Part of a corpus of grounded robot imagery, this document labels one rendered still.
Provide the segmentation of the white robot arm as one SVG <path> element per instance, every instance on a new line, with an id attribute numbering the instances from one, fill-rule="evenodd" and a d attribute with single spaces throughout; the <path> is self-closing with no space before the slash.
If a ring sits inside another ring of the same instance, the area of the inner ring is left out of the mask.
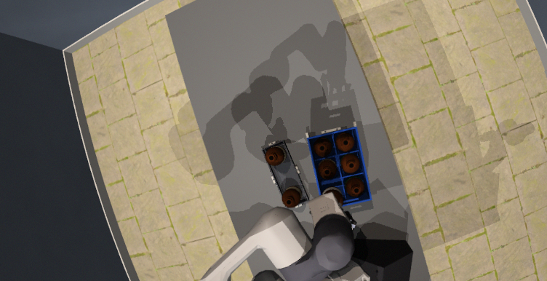
<path id="1" fill-rule="evenodd" d="M 313 239 L 293 210 L 277 206 L 263 213 L 250 233 L 219 258 L 200 281 L 231 281 L 231 274 L 256 248 L 263 249 L 286 281 L 370 281 L 370 276 L 351 260 L 355 251 L 353 227 L 334 193 L 315 197 L 308 205 Z"/>

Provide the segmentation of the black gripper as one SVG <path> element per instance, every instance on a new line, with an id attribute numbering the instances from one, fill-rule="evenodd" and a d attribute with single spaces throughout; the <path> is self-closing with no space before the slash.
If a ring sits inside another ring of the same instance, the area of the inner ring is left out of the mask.
<path id="1" fill-rule="evenodd" d="M 348 216 L 348 218 L 350 219 L 350 221 L 352 223 L 353 230 L 354 230 L 354 228 L 356 226 L 356 221 L 352 218 L 351 214 L 348 211 L 345 211 L 345 213 Z"/>

